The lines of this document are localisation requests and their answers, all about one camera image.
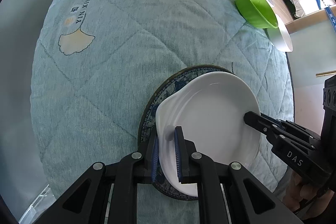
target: white wall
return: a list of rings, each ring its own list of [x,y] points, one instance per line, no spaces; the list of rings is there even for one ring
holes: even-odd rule
[[[324,84],[294,88],[295,122],[319,135],[324,118],[323,88]]]
[[[295,122],[320,134],[324,110],[323,87],[329,76],[316,73],[336,70],[336,33],[324,21],[291,34],[293,52],[288,53],[292,71]]]

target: quilted blanket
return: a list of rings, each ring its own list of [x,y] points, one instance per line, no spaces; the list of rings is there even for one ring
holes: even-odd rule
[[[92,163],[137,149],[153,92],[188,66],[231,70],[261,112],[293,120],[286,55],[239,14],[234,0],[53,0],[37,41],[31,118],[40,158],[59,197]],[[261,138],[251,172],[271,191],[286,165]],[[138,187],[138,223],[196,223],[197,202]]]

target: green bowl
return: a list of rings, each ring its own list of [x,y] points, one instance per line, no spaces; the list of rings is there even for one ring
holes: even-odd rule
[[[236,0],[241,15],[256,28],[277,28],[275,13],[266,0]]]

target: metal bar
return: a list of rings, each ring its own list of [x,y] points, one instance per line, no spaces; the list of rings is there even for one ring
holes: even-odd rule
[[[201,156],[200,158],[191,156],[190,159],[198,164],[201,169],[202,195],[201,199],[199,199],[199,204],[201,203],[202,205],[200,209],[203,209],[201,217],[206,220],[206,224],[228,224],[228,216],[216,165],[210,157],[201,153],[198,154]]]
[[[334,74],[336,74],[336,70],[317,73],[317,74],[316,74],[316,77],[319,77],[319,76],[326,76],[326,75],[334,75]]]
[[[112,192],[108,224],[134,224],[137,221],[137,183],[134,165],[143,159],[139,152],[121,159]]]

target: plate rim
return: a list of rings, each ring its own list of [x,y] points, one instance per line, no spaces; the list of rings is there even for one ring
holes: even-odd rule
[[[260,108],[259,108],[259,103],[258,103],[258,101],[257,101],[257,99],[256,99],[256,97],[255,97],[255,95],[253,94],[253,91],[251,90],[251,88],[249,87],[249,85],[247,85],[247,83],[244,81],[244,80],[242,80],[240,77],[238,77],[238,76],[236,76],[235,74],[233,74],[233,73],[228,73],[228,72],[226,72],[226,71],[213,71],[213,72],[209,72],[209,73],[205,73],[205,74],[202,74],[202,75],[200,75],[200,76],[198,76],[198,77],[196,77],[196,78],[194,78],[192,81],[190,81],[190,82],[188,82],[184,87],[182,87],[179,91],[177,91],[177,92],[175,92],[174,94],[172,94],[171,96],[169,96],[169,97],[167,97],[165,100],[167,100],[168,98],[171,98],[171,97],[176,97],[176,98],[174,98],[173,99],[173,102],[171,103],[171,102],[167,102],[167,104],[169,105],[171,105],[171,104],[174,104],[174,103],[177,103],[177,105],[179,105],[179,99],[181,99],[181,98],[184,98],[184,96],[187,94],[188,96],[187,96],[187,98],[192,98],[193,96],[194,96],[194,94],[196,94],[197,92],[198,92],[198,88],[196,89],[196,90],[194,90],[193,88],[192,88],[192,86],[191,86],[191,83],[192,82],[194,82],[194,81],[198,81],[198,82],[200,82],[201,81],[201,79],[202,78],[206,78],[206,77],[211,77],[211,76],[216,76],[216,75],[218,75],[218,77],[220,76],[220,77],[224,77],[224,75],[225,75],[225,82],[227,82],[227,77],[231,77],[232,78],[232,80],[234,80],[234,81],[238,81],[239,83],[240,83],[240,85],[243,85],[244,86],[244,88],[247,88],[249,91],[250,91],[250,94],[254,97],[254,99],[255,99],[255,103],[256,103],[256,108],[258,109],[258,111],[256,111],[256,110],[254,110],[256,113],[259,113],[260,114]],[[189,85],[189,90],[185,90],[184,91],[184,93],[182,92],[183,91],[183,89],[186,89],[187,88],[187,86]],[[160,103],[160,105],[159,105],[159,107],[157,108],[157,111],[156,111],[156,121],[157,121],[157,118],[158,118],[158,115],[157,115],[157,113],[158,113],[158,110],[160,109],[160,106],[163,106],[162,105],[162,103],[164,103],[164,101],[162,101],[161,103]],[[179,111],[176,111],[176,110],[174,110],[172,113],[174,114],[176,114],[176,113],[179,113]],[[165,121],[165,122],[163,122],[163,125],[161,125],[161,127],[159,127],[159,128],[157,128],[157,130],[158,130],[158,138],[159,138],[159,129],[161,128],[161,129],[164,129],[164,125],[166,125],[167,124],[167,121]],[[161,140],[164,140],[165,139],[165,135],[164,135],[164,133],[162,133],[162,131],[161,131],[161,134],[160,134],[160,136],[161,136]],[[250,166],[252,163],[253,163],[253,160],[255,159],[255,157],[257,156],[257,154],[258,154],[258,152],[259,152],[259,149],[260,149],[260,138],[261,138],[261,133],[260,133],[260,136],[259,136],[259,138],[258,138],[258,144],[256,145],[256,149],[255,149],[255,152],[254,151],[252,151],[253,152],[253,157],[249,157],[249,158],[251,158],[252,159],[252,161],[251,162],[247,162],[246,164],[248,165],[248,166]],[[164,173],[164,176],[166,177],[166,179],[168,180],[168,182],[170,183],[170,185],[172,185],[176,190],[178,190],[179,192],[181,192],[181,193],[183,193],[183,194],[186,194],[186,195],[190,195],[190,194],[188,194],[188,193],[184,193],[181,189],[182,189],[182,187],[180,187],[180,185],[177,187],[177,184],[175,184],[174,185],[174,183],[173,182],[171,182],[171,180],[169,179],[169,177],[170,178],[172,178],[172,176],[168,176],[167,174],[169,174],[169,173],[171,173],[171,172],[169,172],[168,170],[166,170],[166,172],[164,171],[164,169],[163,169],[163,167],[162,167],[162,164],[163,164],[163,162],[162,161],[160,161],[161,162],[161,168],[162,168],[162,171],[163,171],[163,173]]]
[[[172,79],[178,77],[179,75],[185,73],[188,70],[193,70],[193,69],[199,69],[199,68],[212,68],[212,69],[220,69],[223,70],[224,72],[228,72],[230,74],[235,75],[233,72],[229,71],[226,68],[220,67],[220,66],[216,66],[216,65],[207,65],[207,64],[203,64],[203,65],[195,65],[195,66],[190,66],[187,68],[184,68],[180,71],[178,71],[177,73],[173,74],[172,76],[170,76],[167,80],[165,80],[153,93],[153,95],[151,96],[151,98],[149,99],[149,101],[147,102],[147,105],[142,113],[141,119],[140,119],[140,123],[139,123],[139,128],[138,128],[138,136],[137,136],[137,145],[139,145],[141,143],[141,132],[142,132],[142,125],[146,119],[146,115],[147,112],[149,111],[150,106],[152,105],[152,102],[154,101],[154,99],[157,97],[158,93],[164,88],[165,85],[167,85],[169,82],[172,81]]]

